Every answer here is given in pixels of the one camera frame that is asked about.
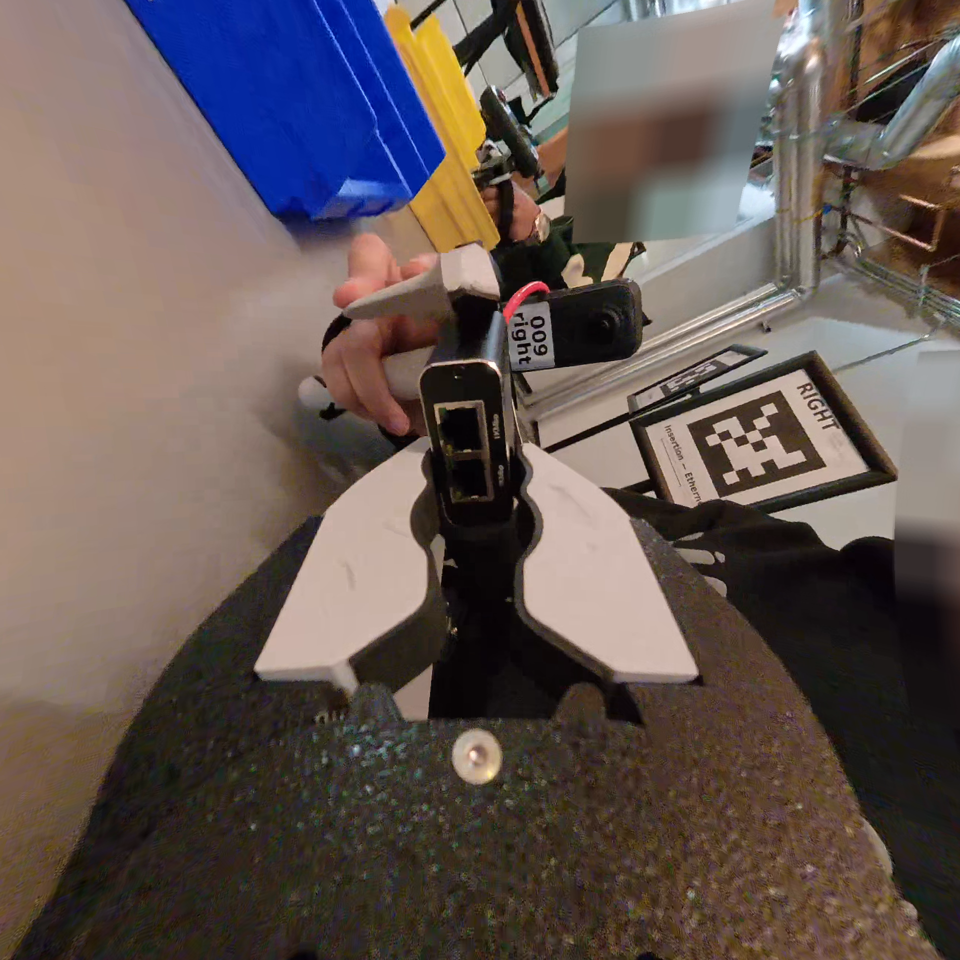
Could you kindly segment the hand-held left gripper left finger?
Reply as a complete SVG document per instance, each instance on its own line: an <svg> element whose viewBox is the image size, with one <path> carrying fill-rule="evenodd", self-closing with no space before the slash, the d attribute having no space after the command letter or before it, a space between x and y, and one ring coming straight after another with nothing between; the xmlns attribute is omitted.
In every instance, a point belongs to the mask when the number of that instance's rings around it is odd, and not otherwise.
<svg viewBox="0 0 960 960"><path fill-rule="evenodd" d="M449 627L429 453L417 440L326 511L258 655L260 680L397 693L441 656Z"/></svg>

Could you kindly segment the person's black clothing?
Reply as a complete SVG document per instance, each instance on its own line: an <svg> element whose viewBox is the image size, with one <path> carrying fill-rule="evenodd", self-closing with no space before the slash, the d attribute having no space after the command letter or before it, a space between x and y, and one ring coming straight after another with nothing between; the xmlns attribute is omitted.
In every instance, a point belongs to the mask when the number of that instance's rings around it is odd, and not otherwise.
<svg viewBox="0 0 960 960"><path fill-rule="evenodd" d="M908 703L893 542L868 536L835 549L809 524L736 503L686 508L631 487L606 493L671 544L782 661L925 933L944 958L958 958L958 732Z"/></svg>

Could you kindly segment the grey desk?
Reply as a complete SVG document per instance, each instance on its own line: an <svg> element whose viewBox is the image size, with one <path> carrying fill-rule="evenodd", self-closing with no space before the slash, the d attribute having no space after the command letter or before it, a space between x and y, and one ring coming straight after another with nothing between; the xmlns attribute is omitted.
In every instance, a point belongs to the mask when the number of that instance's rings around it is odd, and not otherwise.
<svg viewBox="0 0 960 960"><path fill-rule="evenodd" d="M2 956L184 641L338 492L297 421L352 233L297 235L124 2L2 2Z"/></svg>

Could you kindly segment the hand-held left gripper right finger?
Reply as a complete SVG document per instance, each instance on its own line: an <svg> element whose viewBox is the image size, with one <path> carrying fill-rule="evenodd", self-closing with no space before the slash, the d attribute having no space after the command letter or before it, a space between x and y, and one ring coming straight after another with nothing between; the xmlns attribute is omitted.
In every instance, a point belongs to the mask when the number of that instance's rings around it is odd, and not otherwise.
<svg viewBox="0 0 960 960"><path fill-rule="evenodd" d="M532 443L518 462L519 505L533 520L513 587L523 623L602 681L694 681L699 669L630 516Z"/></svg>

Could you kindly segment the silver metal pipe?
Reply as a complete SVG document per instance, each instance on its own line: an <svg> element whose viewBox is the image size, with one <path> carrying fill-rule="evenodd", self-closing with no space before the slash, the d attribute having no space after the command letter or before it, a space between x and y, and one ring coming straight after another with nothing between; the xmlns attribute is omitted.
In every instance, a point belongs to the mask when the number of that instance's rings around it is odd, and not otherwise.
<svg viewBox="0 0 960 960"><path fill-rule="evenodd" d="M524 401L542 419L665 365L721 336L767 323L807 302L821 282L824 183L834 164L880 171L906 159L958 99L958 2L785 2L786 26L774 61L772 142L773 279L754 291L657 334L628 360L587 373ZM930 66L886 126L854 119L863 88L938 44Z"/></svg>

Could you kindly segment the black network switch box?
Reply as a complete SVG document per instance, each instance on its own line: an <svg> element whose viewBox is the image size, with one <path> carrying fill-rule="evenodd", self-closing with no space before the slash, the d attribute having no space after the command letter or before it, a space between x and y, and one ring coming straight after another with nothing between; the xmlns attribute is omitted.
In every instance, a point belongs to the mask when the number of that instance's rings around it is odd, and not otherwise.
<svg viewBox="0 0 960 960"><path fill-rule="evenodd" d="M508 325L496 300L454 301L418 390L443 520L462 529L509 522L519 435Z"/></svg>

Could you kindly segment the person's right hand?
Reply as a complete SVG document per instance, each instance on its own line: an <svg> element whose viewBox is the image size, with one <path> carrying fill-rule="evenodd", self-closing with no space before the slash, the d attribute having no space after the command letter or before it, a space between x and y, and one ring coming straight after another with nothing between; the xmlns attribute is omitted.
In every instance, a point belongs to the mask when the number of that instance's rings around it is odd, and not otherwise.
<svg viewBox="0 0 960 960"><path fill-rule="evenodd" d="M333 303L344 313L358 299L431 270L437 258L436 253L424 253L401 265L378 235L358 235L347 257L347 280L333 294ZM404 315L354 320L322 348L321 378L333 401L346 411L394 437L425 436L421 403L392 395L383 359L433 348L439 333L437 321Z"/></svg>

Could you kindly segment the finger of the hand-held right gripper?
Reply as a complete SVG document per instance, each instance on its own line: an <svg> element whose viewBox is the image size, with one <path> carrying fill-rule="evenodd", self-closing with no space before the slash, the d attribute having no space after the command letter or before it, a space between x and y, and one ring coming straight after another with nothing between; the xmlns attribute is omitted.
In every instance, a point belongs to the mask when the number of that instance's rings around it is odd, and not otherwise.
<svg viewBox="0 0 960 960"><path fill-rule="evenodd" d="M483 246L460 246L440 253L433 266L415 277L360 297L342 308L352 321L406 316L446 321L465 297L499 302L497 266Z"/></svg>

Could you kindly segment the printed paper sign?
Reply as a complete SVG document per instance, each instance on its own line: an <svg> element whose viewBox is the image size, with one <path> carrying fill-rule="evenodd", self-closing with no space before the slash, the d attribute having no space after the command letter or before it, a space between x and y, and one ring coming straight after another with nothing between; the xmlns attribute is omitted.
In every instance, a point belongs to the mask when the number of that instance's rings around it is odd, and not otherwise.
<svg viewBox="0 0 960 960"><path fill-rule="evenodd" d="M726 501L773 514L891 484L898 470L816 351L636 421L663 501Z"/></svg>

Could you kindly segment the black framed marker sign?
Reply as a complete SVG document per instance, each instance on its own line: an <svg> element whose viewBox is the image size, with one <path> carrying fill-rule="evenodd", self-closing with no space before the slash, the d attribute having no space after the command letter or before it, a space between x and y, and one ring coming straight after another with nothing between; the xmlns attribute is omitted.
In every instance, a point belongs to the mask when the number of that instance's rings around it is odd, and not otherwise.
<svg viewBox="0 0 960 960"><path fill-rule="evenodd" d="M627 397L628 411L630 414L641 414L666 403L695 395L705 384L766 355L766 349L745 344L732 344L630 394Z"/></svg>

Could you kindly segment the yellow plastic bin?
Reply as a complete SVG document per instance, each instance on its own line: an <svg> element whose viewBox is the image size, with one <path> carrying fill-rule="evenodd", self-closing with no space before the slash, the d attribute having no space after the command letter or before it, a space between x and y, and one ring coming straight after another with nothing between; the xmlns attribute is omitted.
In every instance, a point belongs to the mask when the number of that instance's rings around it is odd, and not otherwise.
<svg viewBox="0 0 960 960"><path fill-rule="evenodd" d="M486 126L473 90L434 16L413 29L411 16L393 4L385 23L445 151L410 203L414 216L439 253L469 243L491 251L499 233L474 185Z"/></svg>

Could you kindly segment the blue plastic bin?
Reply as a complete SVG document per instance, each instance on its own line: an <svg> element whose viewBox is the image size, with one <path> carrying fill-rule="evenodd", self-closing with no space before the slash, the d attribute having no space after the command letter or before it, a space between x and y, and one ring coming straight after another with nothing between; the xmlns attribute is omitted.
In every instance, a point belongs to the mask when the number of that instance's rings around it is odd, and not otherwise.
<svg viewBox="0 0 960 960"><path fill-rule="evenodd" d="M265 207L292 224L406 207L446 158L373 1L127 1Z"/></svg>

